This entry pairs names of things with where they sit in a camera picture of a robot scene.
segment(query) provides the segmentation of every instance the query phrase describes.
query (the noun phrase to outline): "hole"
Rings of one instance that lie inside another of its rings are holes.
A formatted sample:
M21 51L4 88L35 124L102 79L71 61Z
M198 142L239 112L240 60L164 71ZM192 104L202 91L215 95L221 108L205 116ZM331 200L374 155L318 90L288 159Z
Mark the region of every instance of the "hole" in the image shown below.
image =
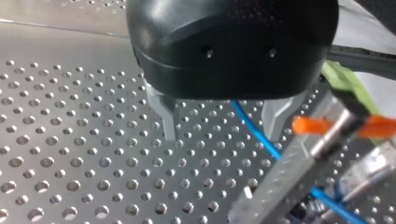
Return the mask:
M137 123L133 120L130 120L126 123L126 126L130 129L135 129L137 127Z
M69 191L75 192L79 189L80 186L81 184L77 180L74 180L72 182L67 183L66 188Z
M216 203L216 202L210 202L210 203L207 205L207 209L209 209L209 211L211 211L211 212L213 212L213 213L216 213L216 212L219 211L219 204Z
M198 148L204 148L205 147L205 142L204 141L199 141L199 142L197 142L196 146Z
M192 176L198 176L198 175L199 175L199 171L198 171L197 169L194 169L194 170L191 170L191 171L190 171L190 174L191 174Z
M166 149L163 154L165 154L165 156L170 157L170 156L173 155L173 150L172 149Z
M22 157L17 157L17 158L11 159L8 162L8 165L11 166L11 167L14 167L14 168L20 167L22 164L23 164L23 158Z
M26 143L28 143L30 140L28 135L24 135L24 136L20 136L17 138L17 143L19 145L25 145Z
M225 148L225 142L223 142L223 141L217 142L217 147L218 147L219 149L224 149L224 148Z
M44 127L39 127L35 129L35 132L38 134L42 134L46 131L46 129Z
M94 170L86 171L86 172L84 173L84 175L85 175L85 177L87 177L87 178L93 178L93 177L95 176L95 171L94 171Z
M101 144L104 147L109 147L109 146L111 146L112 143L113 143L113 140L111 138L103 138L101 140Z
M168 208L166 207L166 204L159 203L157 204L157 206L155 206L155 213L157 213L158 215L164 215L167 209Z
M226 185L228 188L233 189L233 188L236 187L236 181L235 181L234 179L232 179L232 178L226 179L226 180L225 180L225 185Z
M98 150L94 147L87 150L87 154L90 156L96 155L97 152L98 152Z
M54 163L54 159L52 157L44 158L40 161L41 166L48 168Z
M221 199L224 199L224 198L227 197L227 192L226 192L225 190L220 190L220 191L218 192L218 195L219 195L219 197L220 197Z
M87 140L84 137L75 138L74 144L78 147L83 146Z
M25 177L26 179L30 179L35 175L35 171L34 170L28 170L23 172L23 177Z
M158 179L158 180L154 181L154 187L156 189L163 189L165 187L165 181L162 179Z
M69 78L69 77L72 76L72 74L71 74L70 72L63 72L63 73L61 74L61 76L62 76L62 77L65 77L65 78Z
M77 121L77 125L79 127L85 127L85 126L87 126L87 124L88 124L88 120L87 119L79 119Z
M36 91L42 91L42 90L44 90L45 88L46 88L46 86L45 86L43 83L35 84L35 85L33 86L33 89L35 89Z
M62 178L62 177L64 177L66 175L66 171L65 170L59 170L59 171L56 171L54 175L57 178Z
M147 137L149 133L148 133L147 131L142 131L142 132L140 132L139 134L140 134L140 136L142 136L142 137Z
M149 170L142 170L140 172L140 175L143 176L143 177L148 177L149 176Z
M177 162L177 166L178 166L178 167L186 167L186 165L187 165L187 161L186 161L185 159L180 159L180 160Z
M228 160L228 159L224 159L224 160L221 161L221 165L224 166L224 167L230 167L231 161Z
M116 171L113 172L113 175L115 177L122 177L123 171L122 170L116 170Z
M196 132L200 132L202 128L201 125L195 124L194 126L192 126L192 129L195 130Z
M7 127L6 128L6 131L8 132L8 133L15 133L16 131L17 131L17 126L15 126L15 125L12 125L11 127Z
M14 73L17 75L23 74L24 71L25 71L25 69L22 67L14 69Z
M111 164L110 158L102 158L99 160L99 165L102 167L108 167Z
M160 139L154 139L154 140L151 142L151 145L152 145L153 147L160 147L160 146L161 146L161 140L160 140Z
M95 210L95 215L97 218L102 219L107 217L108 215L108 208L106 206L100 206L98 208L96 208Z
M195 151L192 150L192 149L191 149L191 150L188 150L188 151L187 151L187 155L193 157L193 156L195 156Z
M126 164L127 164L129 167L136 167L136 165L138 164L138 160L137 160L136 158L129 158L129 159L126 161Z
M108 190L110 188L110 182L108 182L108 180L101 180L98 182L97 188L100 191Z
M26 96L28 96L29 95L29 91L21 91L20 92L20 96L21 97L26 97Z
M84 94L91 94L91 92L92 92L92 89L89 87L85 87L82 89L82 93L84 93Z
M44 211L42 208L35 208L30 210L30 212L27 214L27 217L29 218L30 221L36 222L40 220L44 216Z
M49 202L52 204L57 204L60 203L62 200L61 195L57 194L57 195L53 195L49 198Z
M169 198L170 200L172 200L172 201L176 200L176 199L177 199L177 192L175 192L175 191L170 192L170 193L168 194L168 198Z
M215 176L221 176L221 170L216 169L216 170L213 171L213 174L214 174Z
M71 166L73 166L73 167L80 167L81 165L82 165L82 163L83 163L83 160L82 160L82 158L80 158L80 157L78 157L78 158L73 158L71 161L70 161L70 165Z
M49 146L54 146L58 143L58 137L57 136L48 137L46 139L46 143Z
M238 153L235 150L230 151L230 156L236 157Z
M127 145L128 147L136 147L136 145L137 145L137 140L134 139L134 138L130 138L130 139L128 139L128 140L126 141L126 145Z
M12 112L14 112L14 114L20 114L23 112L23 108L22 107L18 107L12 110Z
M206 187L206 188L213 188L213 185L214 185L214 182L213 182L213 180L212 179L206 179L205 181L204 181L204 186Z
M29 198L28 198L26 195L22 195L22 196L18 197L18 198L15 200L15 204L17 204L17 205L24 205L24 204L26 204L28 201L29 201Z
M244 172L241 169L237 169L235 172L237 176L242 176L244 174Z
M91 107L91 105L88 102L84 102L84 103L80 103L79 104L79 108L83 109L83 110L89 109L90 107Z
M138 186L139 186L139 183L137 182L137 180L134 180L134 179L129 180L129 181L126 183L126 188L127 188L127 189L130 189L130 190L137 189Z
M50 113L50 110L49 110L49 109L42 109L42 110L40 111L40 114L42 114L42 115L44 115L44 116L48 115L49 113Z
M30 117L23 118L22 122L27 125L33 124L35 122L35 117L30 116Z
M251 191L254 192L259 186L259 182L257 181L257 179L251 178L247 181L247 185L250 187Z
M44 193L49 189L49 187L50 183L48 181L40 181L35 184L35 191L37 191L38 193Z
M115 202L115 203L119 203L120 201L122 201L122 198L123 198L123 196L120 193L117 193L117 194L113 195L113 197L112 197L113 202Z
M87 194L81 198L83 203L90 203L93 200L93 196L91 194Z
M62 217L65 220L73 220L77 216L77 209L75 207L68 207L62 212Z
M180 186L181 186L183 189L189 188L189 187L190 187L190 180L188 180L188 179L182 179L181 182L180 182Z
M14 89L17 89L17 88L20 86L20 83L19 83L19 82L10 82L10 83L8 83L7 86L8 86L10 89L14 90Z
M70 95L70 100L77 100L77 99L78 99L77 94Z
M136 204L128 205L125 209L125 213L128 216L134 217L139 213L139 207Z
M140 150L140 155L142 156L147 156L149 154L149 150L148 149L142 149Z
M9 147L0 147L0 154L6 155L9 152Z
M165 173L166 173L166 175L168 175L168 176L174 176L176 172L175 172L175 170L170 169L170 170L167 170Z
M251 161L248 159L242 160L242 165L245 167L250 167L251 166Z
M40 101L37 100L37 99L30 100L30 101L28 102L28 105L29 105L29 106L32 106L32 107L38 106L38 105L40 105Z
M209 160L208 159L201 159L201 166L202 167L208 167L209 166Z
M9 194L9 193L11 193L12 191L14 191L16 187L17 187L17 184L15 184L14 181L8 181L8 182L4 183L4 184L0 187L0 190L1 190L3 193Z
M190 214L194 210L194 205L192 203L185 203L182 210L184 213Z
M181 223L180 217L174 217L171 220L171 224L180 224L180 223Z
M56 108L64 108L66 106L66 102L65 101L57 101L57 102L55 102L54 105Z
M116 150L114 150L114 154L116 156L122 156L123 153L124 153L124 150L122 148L117 148Z
M177 140L176 143L175 143L176 147L183 147L183 145L184 145L184 143L181 140Z
M199 224L207 224L207 217L206 216L201 216L198 218L198 223Z
M53 98L53 96L54 96L54 94L52 93L52 92L49 92L49 93L46 93L46 98L48 98L48 99L52 99Z
M153 165L154 167L162 167L162 166L163 166L163 160L162 160L161 158L155 158L155 159L152 161L152 165Z
M61 148L61 149L59 149L59 154L61 154L61 155L67 155L68 153L69 153L69 148L68 147L63 147L63 148Z
M262 160L262 165L265 167L270 167L271 166L271 162L268 160Z

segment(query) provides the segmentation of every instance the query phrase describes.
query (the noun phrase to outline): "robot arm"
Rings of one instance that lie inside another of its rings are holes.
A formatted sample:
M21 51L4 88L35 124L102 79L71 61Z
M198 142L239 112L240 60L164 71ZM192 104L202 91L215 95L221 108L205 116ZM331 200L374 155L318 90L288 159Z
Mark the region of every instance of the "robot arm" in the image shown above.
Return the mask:
M267 100L262 113L273 119L264 120L264 130L276 140L280 124L320 74L335 35L338 4L131 0L127 18L149 103L163 118L167 140L177 136L176 98ZM310 190L330 156L364 126L369 113L356 99L336 91L326 94L312 117L331 119L334 125L322 137L292 140L262 183L245 188L230 212L232 223L325 223L332 218L333 212ZM376 163L376 171L358 172L373 165L369 160L378 153L394 152L375 149L326 192L338 197L338 203L348 203L388 177L393 161Z

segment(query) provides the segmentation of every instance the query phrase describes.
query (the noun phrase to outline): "blue cable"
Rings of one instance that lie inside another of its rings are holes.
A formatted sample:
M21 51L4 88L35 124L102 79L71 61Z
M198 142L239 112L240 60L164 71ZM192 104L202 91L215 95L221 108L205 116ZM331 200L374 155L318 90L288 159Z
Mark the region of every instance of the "blue cable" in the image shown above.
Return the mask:
M271 153L274 158L279 161L282 157L282 153L272 144L272 142L256 127L256 125L251 121L248 115L245 113L242 106L237 102L233 101L233 107L236 110L236 113L241 117L241 119L245 122L247 127L251 132L262 142L265 148Z
M311 189L311 194L315 198L319 199L326 206L332 209L335 213L337 213L340 217L343 217L346 221L349 221L353 224L366 224L364 220L361 220L360 217L353 214L351 211L347 210L343 205L335 202L332 198L327 196L323 190L318 187L313 187Z
M256 125L251 121L251 119L248 117L248 115L245 113L244 109L242 106L237 102L233 101L233 107L236 110L236 113L241 117L241 119L245 122L247 127L250 129L250 131L264 144L265 148L271 153L271 155L279 161L280 158L282 157L282 153L272 144L272 142L262 133ZM353 224L366 224L364 220L362 220L360 217L356 216L349 210L345 209L345 207L336 201L334 201L332 198L327 196L321 189L318 187L314 187L311 189L311 194L319 199L321 202L326 204L330 209L332 209L334 212L336 212L340 217L343 217L345 220L353 223Z

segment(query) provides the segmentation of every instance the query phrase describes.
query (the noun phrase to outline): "perforated metal plate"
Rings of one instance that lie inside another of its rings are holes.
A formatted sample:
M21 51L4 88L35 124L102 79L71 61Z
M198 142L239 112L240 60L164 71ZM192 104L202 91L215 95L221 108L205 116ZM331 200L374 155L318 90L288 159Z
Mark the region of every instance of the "perforated metal plate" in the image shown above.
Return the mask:
M226 101L179 102L179 140L165 142L129 39L92 34L126 35L123 12L84 4L0 3L3 19L87 32L0 23L0 222L226 223L242 187L274 161ZM262 102L243 105L261 125ZM355 157L336 155L323 181ZM391 191L361 215L392 223Z
M0 21L128 37L126 0L0 1Z

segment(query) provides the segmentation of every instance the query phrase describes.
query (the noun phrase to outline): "orange connector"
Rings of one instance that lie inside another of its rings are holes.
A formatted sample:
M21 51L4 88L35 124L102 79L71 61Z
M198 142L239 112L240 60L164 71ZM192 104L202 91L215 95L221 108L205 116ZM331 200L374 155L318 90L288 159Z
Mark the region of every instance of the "orange connector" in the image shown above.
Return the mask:
M327 119L311 119L299 116L294 118L292 128L296 134L315 133L323 135L330 127L332 122ZM359 132L362 138L390 138L396 133L396 120L387 119L378 115L372 115L366 125Z

